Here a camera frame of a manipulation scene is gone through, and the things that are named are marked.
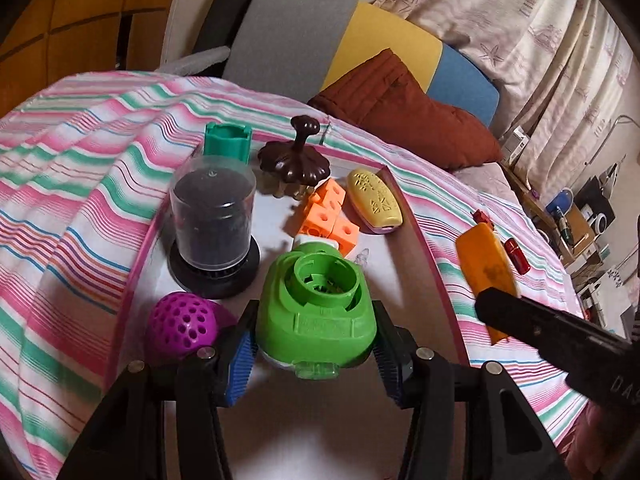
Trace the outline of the purple perforated ball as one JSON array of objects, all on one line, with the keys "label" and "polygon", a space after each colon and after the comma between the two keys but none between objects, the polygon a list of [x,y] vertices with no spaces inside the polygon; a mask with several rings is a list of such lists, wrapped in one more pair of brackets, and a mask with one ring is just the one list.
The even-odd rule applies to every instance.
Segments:
[{"label": "purple perforated ball", "polygon": [[171,292],[152,307],[144,334],[145,361],[165,365],[211,347],[236,317],[218,302],[190,292]]}]

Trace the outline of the green white round toy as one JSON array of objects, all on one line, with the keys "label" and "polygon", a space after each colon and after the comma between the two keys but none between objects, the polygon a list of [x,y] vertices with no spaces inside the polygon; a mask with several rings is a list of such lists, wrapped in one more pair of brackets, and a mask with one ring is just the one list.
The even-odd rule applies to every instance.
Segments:
[{"label": "green white round toy", "polygon": [[269,267],[255,334],[265,358],[300,379],[331,379],[360,365],[376,335],[360,266],[333,240],[296,236]]}]

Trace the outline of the orange plastic scoop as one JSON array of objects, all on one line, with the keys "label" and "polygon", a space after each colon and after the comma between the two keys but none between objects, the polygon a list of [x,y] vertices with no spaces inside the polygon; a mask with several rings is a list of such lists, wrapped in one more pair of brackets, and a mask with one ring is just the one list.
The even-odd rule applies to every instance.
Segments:
[{"label": "orange plastic scoop", "polygon": [[487,223],[480,222],[456,239],[461,272],[475,298],[488,288],[518,297],[518,283],[503,244]]}]

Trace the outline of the black clear cap container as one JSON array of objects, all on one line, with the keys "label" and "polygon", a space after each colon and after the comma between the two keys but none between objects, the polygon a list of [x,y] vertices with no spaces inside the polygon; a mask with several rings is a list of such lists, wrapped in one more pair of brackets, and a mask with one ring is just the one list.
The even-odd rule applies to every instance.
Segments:
[{"label": "black clear cap container", "polygon": [[245,162],[190,157],[169,189],[175,241],[168,266],[176,282],[206,299],[239,295],[256,278],[260,252],[252,235],[256,178]]}]

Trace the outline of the orange block toy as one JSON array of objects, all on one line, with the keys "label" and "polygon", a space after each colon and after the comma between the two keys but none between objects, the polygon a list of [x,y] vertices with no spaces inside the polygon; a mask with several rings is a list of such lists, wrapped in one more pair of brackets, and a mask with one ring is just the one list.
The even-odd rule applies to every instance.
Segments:
[{"label": "orange block toy", "polygon": [[306,201],[299,234],[333,240],[343,257],[357,246],[360,229],[343,212],[346,191],[334,179],[324,181]]}]

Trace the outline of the yellow oval case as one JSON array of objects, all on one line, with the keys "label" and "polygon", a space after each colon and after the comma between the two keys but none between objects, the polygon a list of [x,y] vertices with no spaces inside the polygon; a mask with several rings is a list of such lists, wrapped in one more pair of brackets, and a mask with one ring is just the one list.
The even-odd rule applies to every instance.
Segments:
[{"label": "yellow oval case", "polygon": [[393,232],[404,223],[395,195],[372,171],[357,168],[348,174],[347,197],[367,229],[375,234]]}]

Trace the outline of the brown flower shaped lid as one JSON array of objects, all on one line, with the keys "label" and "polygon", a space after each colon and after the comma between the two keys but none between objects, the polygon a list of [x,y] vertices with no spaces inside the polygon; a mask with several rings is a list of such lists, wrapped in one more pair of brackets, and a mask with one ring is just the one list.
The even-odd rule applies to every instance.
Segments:
[{"label": "brown flower shaped lid", "polygon": [[307,143],[320,132],[320,122],[308,115],[291,119],[295,130],[293,141],[269,141],[258,152],[259,167],[282,184],[315,188],[331,174],[329,159]]}]

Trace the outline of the teal plastic piece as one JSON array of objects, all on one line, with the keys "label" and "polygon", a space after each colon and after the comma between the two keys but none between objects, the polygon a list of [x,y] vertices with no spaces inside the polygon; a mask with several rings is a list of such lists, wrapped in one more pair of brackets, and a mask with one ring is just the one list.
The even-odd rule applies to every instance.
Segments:
[{"label": "teal plastic piece", "polygon": [[247,164],[252,139],[253,129],[249,126],[210,122],[205,127],[203,154],[232,158]]}]

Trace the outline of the red cylinder tube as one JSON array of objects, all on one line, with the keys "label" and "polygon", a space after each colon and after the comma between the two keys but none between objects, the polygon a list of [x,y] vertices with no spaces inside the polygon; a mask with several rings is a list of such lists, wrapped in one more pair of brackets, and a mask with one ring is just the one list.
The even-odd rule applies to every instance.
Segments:
[{"label": "red cylinder tube", "polygon": [[530,264],[514,237],[510,237],[503,242],[503,248],[509,260],[518,274],[525,275],[530,270]]}]

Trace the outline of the white small box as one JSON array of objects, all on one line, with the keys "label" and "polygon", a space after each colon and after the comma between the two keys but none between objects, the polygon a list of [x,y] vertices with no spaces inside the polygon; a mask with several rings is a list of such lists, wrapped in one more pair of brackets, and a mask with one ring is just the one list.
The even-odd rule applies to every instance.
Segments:
[{"label": "white small box", "polygon": [[529,136],[522,126],[516,126],[501,138],[502,163],[512,166],[528,144]]}]

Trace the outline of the pink striped blanket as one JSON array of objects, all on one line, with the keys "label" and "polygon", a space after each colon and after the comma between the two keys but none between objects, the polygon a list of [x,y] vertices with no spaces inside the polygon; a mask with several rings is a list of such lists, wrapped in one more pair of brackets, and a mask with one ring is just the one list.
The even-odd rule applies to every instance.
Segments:
[{"label": "pink striped blanket", "polygon": [[[288,140],[303,103],[206,77],[107,72],[69,76],[1,121],[1,433],[29,479],[58,475],[115,373],[132,318],[127,292],[155,234],[174,171],[205,127],[250,127]],[[577,312],[559,259],[522,208],[480,192],[397,144],[326,115],[322,151],[385,165],[434,257],[465,352],[503,362],[554,443],[567,448],[586,400],[515,340],[491,344],[454,240],[484,210],[532,266],[525,295]]]}]

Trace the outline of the dark red cushion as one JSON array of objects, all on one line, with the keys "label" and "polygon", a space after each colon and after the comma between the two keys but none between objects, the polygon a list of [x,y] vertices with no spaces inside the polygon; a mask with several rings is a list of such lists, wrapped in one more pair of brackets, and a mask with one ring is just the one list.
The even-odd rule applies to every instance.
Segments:
[{"label": "dark red cushion", "polygon": [[341,76],[308,104],[443,170],[502,159],[498,141],[478,118],[427,96],[390,49]]}]

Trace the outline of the grey yellow blue headboard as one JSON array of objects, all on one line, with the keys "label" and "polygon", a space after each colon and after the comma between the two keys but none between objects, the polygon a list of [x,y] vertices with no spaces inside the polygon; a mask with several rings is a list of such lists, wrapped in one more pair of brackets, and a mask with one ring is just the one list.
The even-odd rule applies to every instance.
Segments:
[{"label": "grey yellow blue headboard", "polygon": [[471,61],[419,26],[361,0],[252,0],[224,79],[307,102],[385,49],[430,98],[491,123],[499,92]]}]

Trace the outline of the beige patterned curtain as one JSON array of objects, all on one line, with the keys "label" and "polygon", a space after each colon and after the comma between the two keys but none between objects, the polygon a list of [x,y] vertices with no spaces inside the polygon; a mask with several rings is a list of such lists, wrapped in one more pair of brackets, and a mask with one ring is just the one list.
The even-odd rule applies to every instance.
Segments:
[{"label": "beige patterned curtain", "polygon": [[471,60],[500,92],[495,133],[528,136],[516,174],[566,185],[620,102],[634,55],[600,0],[376,0]]}]

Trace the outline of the black rolled mat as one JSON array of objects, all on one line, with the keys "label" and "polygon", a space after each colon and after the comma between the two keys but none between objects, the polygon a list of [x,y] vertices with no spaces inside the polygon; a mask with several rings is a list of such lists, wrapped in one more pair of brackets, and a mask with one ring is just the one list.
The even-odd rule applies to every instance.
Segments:
[{"label": "black rolled mat", "polygon": [[219,77],[252,0],[213,0],[192,53],[196,76]]}]

